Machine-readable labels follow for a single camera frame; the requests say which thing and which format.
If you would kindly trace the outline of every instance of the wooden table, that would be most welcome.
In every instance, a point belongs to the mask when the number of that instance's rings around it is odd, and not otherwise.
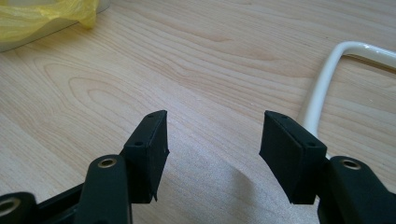
[[[296,118],[339,42],[396,50],[396,1],[112,1],[0,54],[0,195],[42,202],[118,154],[140,120],[168,111],[159,201],[135,223],[318,223],[289,204],[258,153],[263,113]],[[395,72],[343,58],[319,139],[369,164],[396,192]]]

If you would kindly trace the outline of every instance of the wood surface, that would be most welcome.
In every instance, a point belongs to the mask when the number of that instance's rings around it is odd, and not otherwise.
[[[135,223],[318,223],[259,157],[263,113],[296,118],[346,40],[396,50],[396,1],[112,1],[91,30],[0,53],[0,195],[42,202],[80,184],[91,161],[165,109],[159,201],[134,204]],[[319,124],[331,155],[367,163],[392,192],[394,75],[343,58]]]

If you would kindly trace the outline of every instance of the white curved tube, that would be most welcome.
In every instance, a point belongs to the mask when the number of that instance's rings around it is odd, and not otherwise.
[[[396,69],[395,52],[355,41],[338,44],[332,50],[316,81],[311,86],[311,90],[305,97],[303,107],[297,117],[297,122],[315,137],[318,137],[318,123],[327,89],[329,89],[332,81],[332,74],[343,55],[359,56]]]

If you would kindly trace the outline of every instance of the yellow bag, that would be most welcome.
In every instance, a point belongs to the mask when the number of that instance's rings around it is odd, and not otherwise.
[[[92,28],[98,4],[99,0],[57,0],[43,6],[14,7],[0,0],[0,42],[22,40],[58,18]]]

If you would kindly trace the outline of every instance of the translucent yellow plastic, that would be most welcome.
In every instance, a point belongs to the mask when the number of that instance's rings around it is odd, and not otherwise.
[[[98,4],[99,0],[58,0],[44,6],[12,7],[0,0],[0,42],[22,40],[59,18],[92,28]]]

